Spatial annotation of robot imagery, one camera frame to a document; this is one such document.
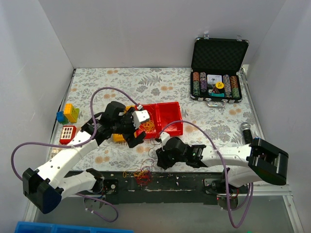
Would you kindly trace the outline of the yellow plastic bin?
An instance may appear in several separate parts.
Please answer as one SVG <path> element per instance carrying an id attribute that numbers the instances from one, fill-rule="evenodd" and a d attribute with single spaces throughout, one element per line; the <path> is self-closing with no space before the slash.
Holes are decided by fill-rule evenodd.
<path id="1" fill-rule="evenodd" d="M 131 106 L 126 106 L 125 111 L 127 112 L 130 107 L 134 107 L 133 105 Z M 124 143 L 126 142 L 122 134 L 112 134 L 112 140 L 115 143 Z"/>

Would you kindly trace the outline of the colourful wire ball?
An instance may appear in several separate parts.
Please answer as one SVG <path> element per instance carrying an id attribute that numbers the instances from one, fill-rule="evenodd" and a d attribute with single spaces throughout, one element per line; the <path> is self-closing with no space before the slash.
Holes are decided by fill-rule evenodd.
<path id="1" fill-rule="evenodd" d="M 140 167 L 130 168 L 122 173 L 122 177 L 134 178 L 137 185 L 147 186 L 152 181 L 152 172 L 155 166 L 156 160 L 154 158 L 148 158 L 142 161 Z"/>

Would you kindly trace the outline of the red double plastic bin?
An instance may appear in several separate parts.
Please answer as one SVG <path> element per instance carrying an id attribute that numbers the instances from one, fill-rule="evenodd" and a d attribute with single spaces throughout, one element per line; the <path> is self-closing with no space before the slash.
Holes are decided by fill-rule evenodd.
<path id="1" fill-rule="evenodd" d="M 155 139 L 169 123 L 182 120 L 181 108 L 177 101 L 144 104 L 143 109 L 148 111 L 150 121 L 143 123 L 136 134 L 145 132 L 145 139 Z"/>

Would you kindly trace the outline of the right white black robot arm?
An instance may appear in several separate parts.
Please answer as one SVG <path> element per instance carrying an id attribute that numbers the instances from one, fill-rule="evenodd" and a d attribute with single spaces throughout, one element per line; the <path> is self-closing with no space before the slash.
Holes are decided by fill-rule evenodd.
<path id="1" fill-rule="evenodd" d="M 157 166 L 164 170 L 178 162 L 192 168 L 228 168 L 227 176 L 220 180 L 220 188 L 226 193 L 259 181 L 279 186 L 287 183 L 288 153 L 261 138 L 248 145 L 214 149 L 206 145 L 190 146 L 178 137 L 169 137 L 156 155 Z"/>

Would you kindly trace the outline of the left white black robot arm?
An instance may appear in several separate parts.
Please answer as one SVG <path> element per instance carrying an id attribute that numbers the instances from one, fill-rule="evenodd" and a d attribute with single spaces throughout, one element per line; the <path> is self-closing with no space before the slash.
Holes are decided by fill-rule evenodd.
<path id="1" fill-rule="evenodd" d="M 135 135 L 141 124 L 148 122 L 148 111 L 141 105 L 126 109 L 125 105 L 112 101 L 105 111 L 97 113 L 70 141 L 69 148 L 36 170 L 27 169 L 22 174 L 24 195 L 44 214 L 54 210 L 61 200 L 82 191 L 99 194 L 104 187 L 104 178 L 93 168 L 78 175 L 68 172 L 88 153 L 96 149 L 113 134 L 121 134 L 133 148 L 144 141 L 145 133 Z"/>

